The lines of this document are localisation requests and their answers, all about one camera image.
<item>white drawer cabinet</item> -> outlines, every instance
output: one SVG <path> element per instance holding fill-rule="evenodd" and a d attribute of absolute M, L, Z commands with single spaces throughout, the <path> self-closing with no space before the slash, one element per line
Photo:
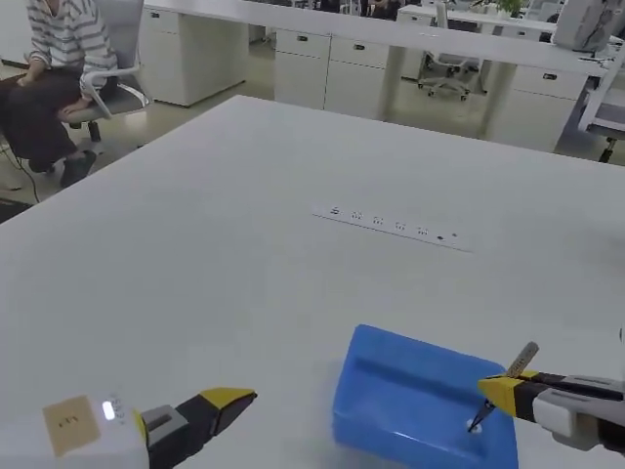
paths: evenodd
<path fill-rule="evenodd" d="M 330 36 L 279 29 L 275 33 L 275 51 L 327 60 L 330 54 Z"/>
<path fill-rule="evenodd" d="M 404 49 L 332 38 L 323 108 L 384 120 L 395 99 Z"/>
<path fill-rule="evenodd" d="M 144 9 L 139 47 L 147 90 L 191 106 L 245 80 L 248 25 Z"/>
<path fill-rule="evenodd" d="M 493 121 L 488 140 L 551 152 L 574 107 L 573 100 L 513 90 Z"/>
<path fill-rule="evenodd" d="M 330 61 L 324 109 L 378 118 L 384 74 L 382 68 Z"/>
<path fill-rule="evenodd" d="M 586 75 L 552 71 L 533 66 L 519 66 L 512 80 L 512 89 L 577 100 L 580 88 L 586 83 Z"/>
<path fill-rule="evenodd" d="M 506 65 L 498 89 L 489 96 L 485 138 L 553 152 L 586 79 L 582 73 Z"/>
<path fill-rule="evenodd" d="M 275 53 L 275 100 L 312 109 L 323 109 L 328 61 Z"/>
<path fill-rule="evenodd" d="M 386 68 L 389 59 L 389 48 L 390 46 L 382 44 L 333 38 L 330 60 L 344 64 Z"/>
<path fill-rule="evenodd" d="M 538 42 L 540 40 L 540 31 L 538 29 L 529 29 L 526 27 L 504 26 L 501 30 L 504 37 L 514 37 L 516 39 L 526 39 Z"/>
<path fill-rule="evenodd" d="M 275 43 L 275 100 L 323 109 L 330 37 L 279 30 Z"/>

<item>woman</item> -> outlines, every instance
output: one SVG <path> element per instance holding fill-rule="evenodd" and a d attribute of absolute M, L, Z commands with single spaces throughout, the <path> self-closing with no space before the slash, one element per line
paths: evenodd
<path fill-rule="evenodd" d="M 117 69 L 117 58 L 94 0 L 27 0 L 27 10 L 28 72 L 0 81 L 0 133 L 34 172 L 47 172 L 64 158 L 66 188 L 89 174 L 96 156 L 78 150 L 60 117 L 91 104 L 85 75 Z M 114 79 L 94 82 L 104 99 L 116 86 Z"/>

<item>striped shirt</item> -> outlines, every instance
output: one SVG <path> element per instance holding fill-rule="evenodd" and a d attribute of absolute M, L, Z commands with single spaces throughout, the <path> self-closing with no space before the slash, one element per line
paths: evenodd
<path fill-rule="evenodd" d="M 27 0 L 27 10 L 32 28 L 31 58 L 48 68 L 82 70 L 83 92 L 86 73 L 117 69 L 117 57 L 94 0 L 60 0 L 55 16 L 46 0 Z M 105 83 L 105 79 L 94 80 L 94 87 L 100 89 Z"/>

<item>black shoe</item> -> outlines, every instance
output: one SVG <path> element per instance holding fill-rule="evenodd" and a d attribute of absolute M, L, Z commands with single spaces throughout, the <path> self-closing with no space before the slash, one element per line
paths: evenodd
<path fill-rule="evenodd" d="M 28 160 L 28 167 L 33 173 L 53 173 L 55 171 L 55 165 L 48 161 L 34 161 Z"/>
<path fill-rule="evenodd" d="M 96 154 L 92 151 L 83 152 L 84 156 L 82 158 L 66 159 L 63 162 L 65 169 L 61 176 L 62 188 L 68 188 L 89 175 L 91 167 L 96 162 Z"/>

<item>potted plant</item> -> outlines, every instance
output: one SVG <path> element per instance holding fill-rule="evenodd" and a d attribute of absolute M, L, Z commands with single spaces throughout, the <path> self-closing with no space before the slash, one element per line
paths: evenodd
<path fill-rule="evenodd" d="M 521 0 L 495 0 L 500 17 L 510 17 L 519 12 L 522 6 Z"/>

